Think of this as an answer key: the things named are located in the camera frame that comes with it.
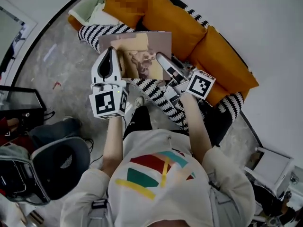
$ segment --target gray floor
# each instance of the gray floor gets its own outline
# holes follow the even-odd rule
[[[27,59],[17,80],[17,87],[35,88],[39,91],[49,110],[55,116],[46,123],[54,123],[65,115],[80,119],[82,134],[95,142],[91,159],[98,158],[103,151],[107,131],[107,121],[96,119],[91,111],[90,69],[98,54],[86,43],[78,40],[77,32],[67,22],[67,9],[50,26]],[[131,89],[129,101],[133,102],[140,92]],[[148,105],[153,128],[176,129],[158,108]],[[258,146],[247,124],[241,116],[232,124],[221,142],[224,154],[243,167],[250,154]],[[62,200],[53,201],[38,211],[45,218],[46,226],[59,226]]]

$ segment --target photo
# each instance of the photo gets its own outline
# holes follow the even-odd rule
[[[161,52],[171,59],[171,32],[133,32],[99,37],[100,51],[113,46],[123,57],[125,78],[170,80],[156,60]]]

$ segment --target hand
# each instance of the hand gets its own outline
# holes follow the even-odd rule
[[[19,126],[19,119],[17,119],[17,118],[12,118],[12,119],[7,120],[7,123],[8,123],[9,131],[10,131],[10,132],[13,132],[13,131],[15,131],[15,130],[18,128],[18,126]]]
[[[291,191],[287,191],[287,192],[285,193],[285,197],[286,197],[287,199],[291,199],[291,197],[292,197]]]

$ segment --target bag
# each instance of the bag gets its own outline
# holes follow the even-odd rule
[[[46,205],[69,193],[89,162],[89,149],[79,137],[54,141],[31,156],[14,144],[0,147],[0,193],[12,202]]]

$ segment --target white pillow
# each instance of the white pillow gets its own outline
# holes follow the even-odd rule
[[[105,3],[98,3],[92,12],[88,25],[118,25],[119,20],[102,11]]]

